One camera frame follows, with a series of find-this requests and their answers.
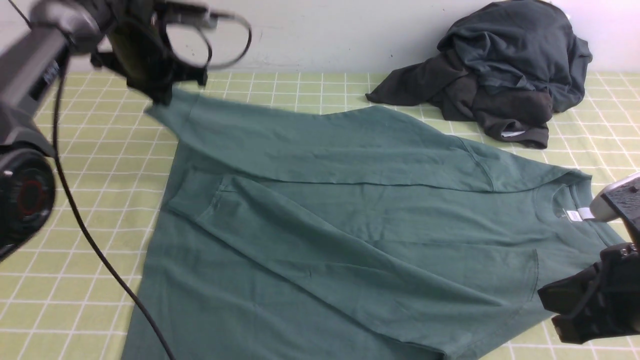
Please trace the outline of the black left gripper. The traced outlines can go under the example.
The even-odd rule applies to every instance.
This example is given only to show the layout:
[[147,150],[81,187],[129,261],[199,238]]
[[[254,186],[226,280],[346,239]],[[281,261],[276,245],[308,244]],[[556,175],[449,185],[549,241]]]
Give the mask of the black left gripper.
[[110,51],[91,53],[94,68],[105,68],[126,80],[126,86],[154,103],[168,105],[173,86],[180,82],[206,85],[205,65],[196,66],[178,57],[153,9],[162,0],[109,0],[115,11],[115,27],[107,35]]

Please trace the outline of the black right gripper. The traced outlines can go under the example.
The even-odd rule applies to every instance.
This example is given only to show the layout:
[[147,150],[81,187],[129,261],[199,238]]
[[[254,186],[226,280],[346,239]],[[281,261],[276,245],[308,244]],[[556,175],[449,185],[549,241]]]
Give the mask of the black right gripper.
[[599,262],[538,290],[562,343],[640,333],[640,255],[634,243],[601,251]]

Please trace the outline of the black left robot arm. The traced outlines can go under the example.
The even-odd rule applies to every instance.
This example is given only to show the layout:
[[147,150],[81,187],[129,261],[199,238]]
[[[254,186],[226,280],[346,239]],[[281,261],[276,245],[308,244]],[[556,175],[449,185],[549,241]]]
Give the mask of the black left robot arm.
[[90,55],[154,103],[169,104],[174,84],[205,85],[205,67],[178,59],[166,27],[208,25],[210,10],[176,0],[39,0],[30,31],[1,55],[0,241],[6,259],[44,226],[54,207],[57,151],[34,118],[71,57]]

